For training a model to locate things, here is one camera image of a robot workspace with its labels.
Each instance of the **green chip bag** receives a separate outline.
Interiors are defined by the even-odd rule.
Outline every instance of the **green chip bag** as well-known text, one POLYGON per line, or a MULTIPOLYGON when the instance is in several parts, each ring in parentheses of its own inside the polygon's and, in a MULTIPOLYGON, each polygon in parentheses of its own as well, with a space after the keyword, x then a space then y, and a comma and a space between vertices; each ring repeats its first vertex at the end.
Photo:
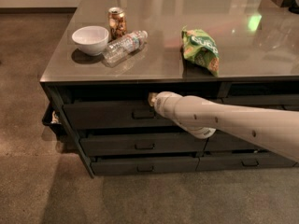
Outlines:
POLYGON ((215 41, 203 30, 182 30, 184 59, 205 67, 214 77, 219 74, 219 54, 215 41))

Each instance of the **glossy table surface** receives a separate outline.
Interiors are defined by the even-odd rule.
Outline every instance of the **glossy table surface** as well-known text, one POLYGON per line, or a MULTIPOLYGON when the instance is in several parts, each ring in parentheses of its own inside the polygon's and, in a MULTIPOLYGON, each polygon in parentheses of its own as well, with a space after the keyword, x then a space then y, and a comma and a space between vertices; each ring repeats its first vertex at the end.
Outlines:
POLYGON ((299 79, 299 15, 270 0, 82 0, 41 82, 161 82, 299 79), (71 39, 78 28, 108 29, 107 11, 123 7, 128 32, 146 30, 146 47, 107 67, 71 39), (181 29, 203 29, 220 53, 220 75, 185 63, 181 29))

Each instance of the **brown floor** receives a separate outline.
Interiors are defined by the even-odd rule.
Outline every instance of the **brown floor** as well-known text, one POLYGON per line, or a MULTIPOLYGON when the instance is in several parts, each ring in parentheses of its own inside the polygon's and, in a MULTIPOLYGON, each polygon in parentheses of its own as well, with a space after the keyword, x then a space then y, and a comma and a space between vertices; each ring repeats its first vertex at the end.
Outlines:
POLYGON ((100 176, 42 125, 71 14, 0 15, 0 223, 298 223, 299 169, 100 176))

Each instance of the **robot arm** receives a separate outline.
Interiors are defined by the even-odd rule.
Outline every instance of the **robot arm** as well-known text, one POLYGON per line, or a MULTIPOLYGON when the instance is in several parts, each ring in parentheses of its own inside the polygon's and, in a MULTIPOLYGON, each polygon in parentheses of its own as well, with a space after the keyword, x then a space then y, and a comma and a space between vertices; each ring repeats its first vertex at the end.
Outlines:
POLYGON ((149 103, 157 113, 197 138, 208 138, 221 130, 299 161, 299 112, 220 105, 167 91, 153 94, 149 103))

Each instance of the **soda can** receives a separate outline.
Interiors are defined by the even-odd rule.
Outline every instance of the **soda can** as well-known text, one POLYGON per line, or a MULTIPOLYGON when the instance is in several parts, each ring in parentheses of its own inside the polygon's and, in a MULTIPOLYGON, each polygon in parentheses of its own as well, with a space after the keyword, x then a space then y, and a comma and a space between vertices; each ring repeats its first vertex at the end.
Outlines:
POLYGON ((115 40, 127 33, 125 13, 120 7, 112 7, 108 11, 111 38, 115 40))

